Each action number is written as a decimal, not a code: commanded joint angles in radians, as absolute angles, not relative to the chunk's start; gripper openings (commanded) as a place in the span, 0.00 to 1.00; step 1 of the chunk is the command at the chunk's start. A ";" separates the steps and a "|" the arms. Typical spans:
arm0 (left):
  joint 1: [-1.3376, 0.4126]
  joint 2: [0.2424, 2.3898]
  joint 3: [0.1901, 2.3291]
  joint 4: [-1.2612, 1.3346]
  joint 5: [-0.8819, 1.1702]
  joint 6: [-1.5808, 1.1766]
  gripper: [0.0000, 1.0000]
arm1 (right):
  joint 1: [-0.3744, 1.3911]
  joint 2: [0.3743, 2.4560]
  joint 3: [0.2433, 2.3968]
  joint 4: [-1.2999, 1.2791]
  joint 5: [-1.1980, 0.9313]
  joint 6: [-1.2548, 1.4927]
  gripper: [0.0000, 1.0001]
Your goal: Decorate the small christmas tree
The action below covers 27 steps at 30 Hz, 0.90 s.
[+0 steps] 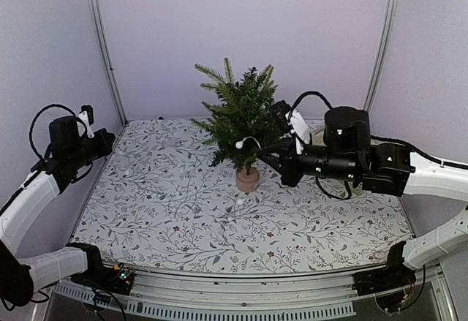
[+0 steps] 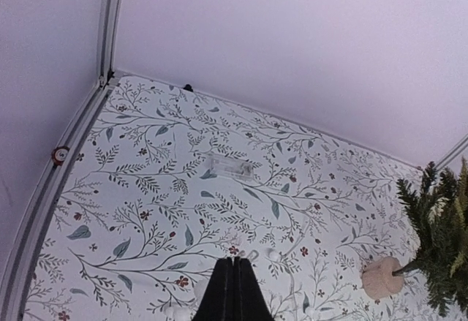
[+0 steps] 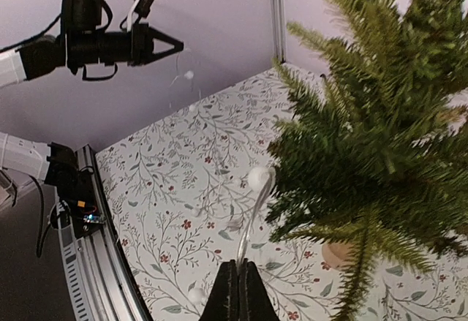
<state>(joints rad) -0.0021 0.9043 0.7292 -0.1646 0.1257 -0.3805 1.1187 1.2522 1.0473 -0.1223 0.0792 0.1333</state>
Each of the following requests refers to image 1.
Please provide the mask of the pale green plastic basket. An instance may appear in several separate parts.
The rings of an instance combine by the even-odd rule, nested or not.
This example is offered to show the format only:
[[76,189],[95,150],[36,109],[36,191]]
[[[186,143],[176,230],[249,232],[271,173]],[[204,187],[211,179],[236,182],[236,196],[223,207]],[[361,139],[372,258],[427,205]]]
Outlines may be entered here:
[[[325,142],[323,140],[324,130],[325,130],[325,125],[321,124],[312,131],[312,144],[313,145],[316,145],[316,146],[325,145]],[[355,195],[355,196],[359,196],[359,195],[362,195],[364,193],[364,191],[362,190],[361,185],[359,185],[356,188],[353,188],[351,186],[350,190],[351,190],[352,194]]]

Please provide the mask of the small green christmas tree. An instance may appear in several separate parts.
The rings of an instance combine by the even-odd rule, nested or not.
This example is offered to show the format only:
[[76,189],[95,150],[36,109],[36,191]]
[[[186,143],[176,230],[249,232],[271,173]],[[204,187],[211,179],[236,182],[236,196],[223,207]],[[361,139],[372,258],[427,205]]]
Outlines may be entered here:
[[224,72],[202,64],[195,69],[211,81],[200,87],[215,93],[219,102],[203,102],[210,113],[207,119],[191,122],[208,134],[207,146],[216,145],[212,167],[228,160],[235,169],[236,186],[243,193],[254,192],[260,184],[260,174],[254,167],[258,151],[280,140],[283,132],[271,114],[277,89],[272,79],[273,66],[262,70],[250,67],[236,80],[230,60],[223,59]]

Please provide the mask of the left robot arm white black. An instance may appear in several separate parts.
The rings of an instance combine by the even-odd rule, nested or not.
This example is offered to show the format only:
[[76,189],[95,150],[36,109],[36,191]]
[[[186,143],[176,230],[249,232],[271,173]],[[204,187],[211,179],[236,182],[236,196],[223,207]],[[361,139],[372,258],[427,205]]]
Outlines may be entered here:
[[6,309],[25,306],[34,294],[63,278],[81,275],[92,287],[103,287],[109,268],[99,249],[71,243],[54,252],[19,259],[18,248],[38,216],[70,185],[79,170],[109,155],[116,136],[106,129],[93,131],[89,106],[78,114],[53,120],[50,144],[26,180],[1,208],[1,301]]

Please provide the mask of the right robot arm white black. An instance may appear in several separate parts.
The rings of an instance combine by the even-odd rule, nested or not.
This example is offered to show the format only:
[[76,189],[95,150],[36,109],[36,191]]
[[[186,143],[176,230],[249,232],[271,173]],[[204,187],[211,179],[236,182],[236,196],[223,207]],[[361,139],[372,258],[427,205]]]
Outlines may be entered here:
[[323,145],[312,142],[308,125],[296,107],[277,102],[272,108],[288,136],[258,151],[282,184],[294,187],[305,176],[343,181],[346,187],[392,195],[431,195],[467,199],[467,165],[429,156],[402,140],[379,138],[371,144],[369,114],[353,107],[325,113]]

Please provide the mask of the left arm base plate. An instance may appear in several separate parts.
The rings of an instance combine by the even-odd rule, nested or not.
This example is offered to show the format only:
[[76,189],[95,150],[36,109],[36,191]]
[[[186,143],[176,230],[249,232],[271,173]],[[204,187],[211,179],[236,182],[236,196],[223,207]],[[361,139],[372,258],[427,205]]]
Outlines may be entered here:
[[134,279],[135,270],[123,263],[113,267],[102,266],[71,276],[71,281],[76,284],[119,295],[130,295]]

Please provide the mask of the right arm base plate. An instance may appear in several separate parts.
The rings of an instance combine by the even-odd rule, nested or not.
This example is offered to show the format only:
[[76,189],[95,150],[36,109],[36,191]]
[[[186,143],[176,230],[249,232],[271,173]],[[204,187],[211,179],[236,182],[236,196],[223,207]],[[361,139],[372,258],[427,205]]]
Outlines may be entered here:
[[354,273],[352,279],[352,289],[358,296],[384,292],[416,282],[415,272],[404,266],[361,271]]

